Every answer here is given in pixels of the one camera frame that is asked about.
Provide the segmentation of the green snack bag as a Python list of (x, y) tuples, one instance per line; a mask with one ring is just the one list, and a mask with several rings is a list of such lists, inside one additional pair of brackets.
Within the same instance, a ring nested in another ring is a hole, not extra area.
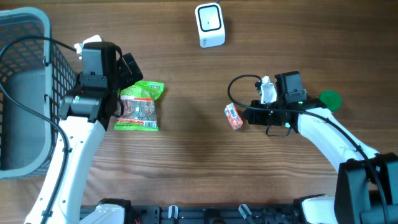
[(122, 131), (158, 131), (155, 100), (164, 90), (164, 84), (138, 81), (121, 91), (123, 115), (116, 119), (114, 129)]

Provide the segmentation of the green lid jar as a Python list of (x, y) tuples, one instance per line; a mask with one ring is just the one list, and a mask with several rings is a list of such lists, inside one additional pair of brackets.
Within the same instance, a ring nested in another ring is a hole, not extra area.
[(342, 106), (342, 99), (339, 93), (334, 90), (325, 90), (319, 94), (318, 99), (331, 111), (335, 112)]

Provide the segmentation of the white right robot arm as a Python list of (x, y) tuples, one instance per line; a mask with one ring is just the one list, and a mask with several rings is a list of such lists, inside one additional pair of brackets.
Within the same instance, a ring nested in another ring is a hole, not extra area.
[(298, 201), (302, 223), (397, 223), (397, 155), (381, 154), (344, 128), (316, 99), (262, 104), (242, 113), (249, 124), (288, 124), (315, 145), (338, 173), (332, 197)]

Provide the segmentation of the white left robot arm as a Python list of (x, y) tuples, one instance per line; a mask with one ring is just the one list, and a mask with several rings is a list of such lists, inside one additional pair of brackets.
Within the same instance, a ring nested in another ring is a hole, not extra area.
[(119, 91), (143, 75), (131, 54), (89, 56), (63, 97), (57, 145), (26, 223), (80, 223), (83, 192), (94, 155), (117, 110)]

